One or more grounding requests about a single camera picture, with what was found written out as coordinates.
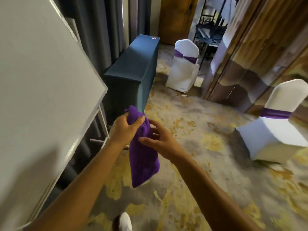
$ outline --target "floor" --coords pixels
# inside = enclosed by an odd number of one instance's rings
[[[200,88],[193,88],[187,97],[166,88],[171,62],[172,51],[161,46],[146,116],[164,124],[259,227],[308,230],[308,151],[299,152],[284,166],[252,162],[235,128],[255,117],[202,100]],[[307,134],[305,124],[293,122]],[[111,230],[124,211],[131,216],[134,231],[211,230],[175,166],[162,157],[160,163],[156,175],[132,189],[128,152],[122,151],[85,230]]]

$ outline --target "purple fabric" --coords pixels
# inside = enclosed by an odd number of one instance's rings
[[[273,119],[289,119],[291,114],[292,112],[263,108],[263,110],[260,113],[260,117],[273,118]]]
[[[129,107],[129,110],[125,110],[125,112],[129,112],[127,118],[129,125],[144,115],[144,113],[138,112],[137,108],[133,105]],[[144,123],[138,128],[129,145],[129,163],[131,165],[133,188],[149,180],[160,168],[157,151],[141,144],[138,141],[140,137],[153,137],[153,132],[147,118],[145,118]]]
[[[187,61],[190,61],[192,64],[195,64],[197,61],[197,58],[193,58],[193,57],[187,57],[183,54],[181,54],[179,51],[177,51],[176,49],[174,50],[174,56],[177,58],[184,58]]]

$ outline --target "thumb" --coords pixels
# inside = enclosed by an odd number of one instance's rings
[[[156,148],[159,145],[159,140],[153,140],[145,137],[140,137],[138,141],[147,147],[154,148],[155,150],[157,150]]]
[[[131,124],[131,128],[133,128],[135,131],[137,131],[137,129],[143,124],[144,120],[145,120],[145,116],[142,115],[133,124]]]

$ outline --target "doorway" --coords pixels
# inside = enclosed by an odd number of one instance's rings
[[[161,0],[158,36],[160,42],[174,45],[187,39],[198,0]]]

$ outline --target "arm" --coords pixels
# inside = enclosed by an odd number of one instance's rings
[[[212,230],[260,230],[210,178],[209,173],[181,148],[162,124],[154,120],[149,121],[155,126],[152,128],[155,133],[154,138],[140,138],[139,141],[157,150],[177,167]]]
[[[30,231],[67,231],[83,228],[120,151],[133,139],[145,119],[142,116],[132,125],[128,125],[127,116],[128,113],[117,118],[105,147],[46,211],[29,226]]]

